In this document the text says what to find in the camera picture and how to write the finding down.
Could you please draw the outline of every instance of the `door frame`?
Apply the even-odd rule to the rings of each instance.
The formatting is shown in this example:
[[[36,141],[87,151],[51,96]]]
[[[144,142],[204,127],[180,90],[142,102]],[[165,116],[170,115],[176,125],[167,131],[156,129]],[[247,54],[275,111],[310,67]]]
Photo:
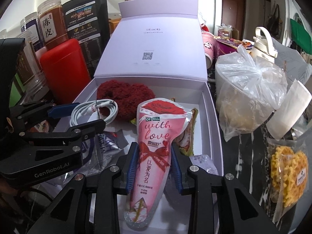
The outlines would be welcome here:
[[[244,30],[243,30],[243,39],[246,37],[247,34],[247,26],[248,26],[248,19],[249,19],[249,4],[250,0],[245,0],[245,19],[244,19]]]

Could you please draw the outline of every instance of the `green bag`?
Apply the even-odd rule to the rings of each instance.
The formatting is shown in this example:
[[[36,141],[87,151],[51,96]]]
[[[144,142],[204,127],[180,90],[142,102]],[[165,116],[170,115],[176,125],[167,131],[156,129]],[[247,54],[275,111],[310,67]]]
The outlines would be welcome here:
[[[291,19],[292,40],[307,54],[312,54],[312,40],[305,28],[295,20]]]

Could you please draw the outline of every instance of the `qr code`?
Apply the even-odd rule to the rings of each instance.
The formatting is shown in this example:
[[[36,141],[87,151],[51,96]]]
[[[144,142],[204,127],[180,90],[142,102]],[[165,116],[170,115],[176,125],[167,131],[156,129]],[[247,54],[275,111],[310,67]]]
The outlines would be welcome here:
[[[143,53],[142,60],[151,60],[153,58],[153,53]]]

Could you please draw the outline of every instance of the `black marble countertop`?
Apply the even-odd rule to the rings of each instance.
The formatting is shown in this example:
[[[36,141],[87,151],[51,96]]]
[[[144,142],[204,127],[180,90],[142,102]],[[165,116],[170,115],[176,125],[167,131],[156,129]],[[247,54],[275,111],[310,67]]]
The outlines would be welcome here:
[[[207,70],[207,74],[208,86],[215,104],[216,84],[214,69]],[[232,137],[227,142],[224,140],[223,131],[220,127],[219,129],[222,143],[224,174],[232,173],[236,176],[256,201],[259,202],[270,219],[272,219],[276,204],[272,202],[269,194],[270,164],[266,141],[268,137],[272,137],[267,131],[265,123],[254,132]],[[285,137],[286,139],[292,139],[290,133],[286,134]],[[290,231],[295,211],[296,205],[276,223],[280,233],[287,234]]]

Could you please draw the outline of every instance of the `red container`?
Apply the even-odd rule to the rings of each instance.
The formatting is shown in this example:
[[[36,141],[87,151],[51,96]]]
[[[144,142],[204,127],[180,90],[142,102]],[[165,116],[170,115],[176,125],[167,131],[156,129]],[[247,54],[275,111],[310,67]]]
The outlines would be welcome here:
[[[72,103],[91,81],[78,40],[70,39],[44,53],[40,63],[59,104]]]

